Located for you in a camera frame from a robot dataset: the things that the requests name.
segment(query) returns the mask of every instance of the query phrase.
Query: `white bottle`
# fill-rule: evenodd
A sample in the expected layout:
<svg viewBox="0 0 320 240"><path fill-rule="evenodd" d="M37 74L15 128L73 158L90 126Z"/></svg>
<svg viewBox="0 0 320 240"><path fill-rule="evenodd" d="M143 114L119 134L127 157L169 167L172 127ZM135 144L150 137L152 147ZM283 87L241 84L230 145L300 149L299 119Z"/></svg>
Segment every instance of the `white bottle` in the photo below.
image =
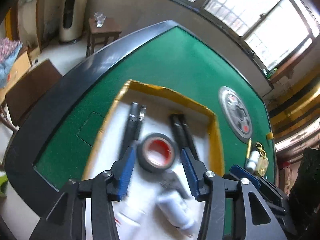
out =
<svg viewBox="0 0 320 240"><path fill-rule="evenodd" d="M115 214L116 226L120 240L131 240L140 229L141 220L145 213L127 202L123 202L123 207Z"/></svg>
<svg viewBox="0 0 320 240"><path fill-rule="evenodd" d="M176 190L162 193L158 196L156 203L165 217L180 233L188 237L193 236L196 221L193 219L193 214L186 202Z"/></svg>
<svg viewBox="0 0 320 240"><path fill-rule="evenodd" d="M257 164L258 164L258 161L259 161L259 158L260 158L260 153L258 151L252 151L250 153L250 157L245 165L245 169L253 174L256 167L257 167Z"/></svg>

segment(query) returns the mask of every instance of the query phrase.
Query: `white tube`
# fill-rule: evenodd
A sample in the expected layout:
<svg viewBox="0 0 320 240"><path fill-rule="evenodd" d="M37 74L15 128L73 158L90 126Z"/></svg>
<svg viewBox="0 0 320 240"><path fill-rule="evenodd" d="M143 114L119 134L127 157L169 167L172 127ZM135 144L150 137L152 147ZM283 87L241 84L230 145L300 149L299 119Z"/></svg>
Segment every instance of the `white tube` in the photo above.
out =
<svg viewBox="0 0 320 240"><path fill-rule="evenodd" d="M253 174L256 167L257 167L257 164L258 164L258 161L259 161L259 158L260 158L260 153L258 151L252 151L250 153L250 157L247 161L247 164L245 166L245 169Z"/></svg>
<svg viewBox="0 0 320 240"><path fill-rule="evenodd" d="M180 233L188 237L193 236L196 221L193 219L186 202L176 190L167 191L159 195L156 204Z"/></svg>

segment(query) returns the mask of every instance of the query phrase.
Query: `blue gripper pad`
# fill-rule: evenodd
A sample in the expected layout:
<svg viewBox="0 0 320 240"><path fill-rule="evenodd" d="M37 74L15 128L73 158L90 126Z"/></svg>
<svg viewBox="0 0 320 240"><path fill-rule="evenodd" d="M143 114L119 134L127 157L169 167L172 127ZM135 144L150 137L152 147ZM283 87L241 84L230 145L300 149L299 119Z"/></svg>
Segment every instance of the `blue gripper pad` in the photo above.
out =
<svg viewBox="0 0 320 240"><path fill-rule="evenodd" d="M195 197L195 199L197 200L200 195L199 180L196 176L196 172L191 164L190 158L189 158L188 154L186 153L185 149L183 149L181 151L180 158L181 158L184 172L185 172L187 180L188 180L191 195L193 195Z"/></svg>
<svg viewBox="0 0 320 240"><path fill-rule="evenodd" d="M260 189L261 185L259 180L255 176L253 176L251 173L246 171L244 168L241 168L239 165L232 165L229 172L233 176L237 177L238 180L240 180L241 178L247 178L252 182L252 184L257 190Z"/></svg>
<svg viewBox="0 0 320 240"><path fill-rule="evenodd" d="M130 178L131 178L134 163L136 160L136 151L132 147L127 149L126 153L124 154L123 159L126 157L129 149L131 149L131 151L129 153L129 156L127 157L127 161L124 164L124 168L123 168L122 173L119 177L118 193L117 193L119 200L122 200L123 197L127 194Z"/></svg>

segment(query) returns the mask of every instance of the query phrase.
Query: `green table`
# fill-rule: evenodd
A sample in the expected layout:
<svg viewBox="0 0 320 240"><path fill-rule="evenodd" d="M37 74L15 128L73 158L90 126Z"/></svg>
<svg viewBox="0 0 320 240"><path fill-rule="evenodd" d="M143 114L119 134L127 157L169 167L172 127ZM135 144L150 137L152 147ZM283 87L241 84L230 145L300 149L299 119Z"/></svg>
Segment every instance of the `green table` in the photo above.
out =
<svg viewBox="0 0 320 240"><path fill-rule="evenodd" d="M225 170L243 166L247 145L229 127L218 100L222 86L244 101L253 125L252 140L265 147L267 178L274 181L274 150L265 106L245 79L217 53L180 27L175 27L124 58L102 77L61 123L41 158L37 171L57 189L69 179L81 179L94 138L113 99L128 79L168 87L207 106L218 116Z"/></svg>

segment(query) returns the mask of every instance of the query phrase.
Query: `gold padlock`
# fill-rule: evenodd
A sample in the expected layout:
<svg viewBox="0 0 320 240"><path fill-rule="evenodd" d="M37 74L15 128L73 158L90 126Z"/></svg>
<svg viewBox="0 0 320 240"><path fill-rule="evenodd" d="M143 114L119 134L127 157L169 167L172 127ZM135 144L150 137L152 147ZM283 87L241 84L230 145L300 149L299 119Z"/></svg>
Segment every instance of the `gold padlock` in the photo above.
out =
<svg viewBox="0 0 320 240"><path fill-rule="evenodd" d="M259 177L264 177L269 166L269 160L267 158L267 153L264 151L261 143L256 142L256 146L260 152L260 158L257 163L257 167L254 171L254 174Z"/></svg>
<svg viewBox="0 0 320 240"><path fill-rule="evenodd" d="M260 156L254 174L259 177L264 177L264 175L267 172L268 166L269 166L268 158Z"/></svg>

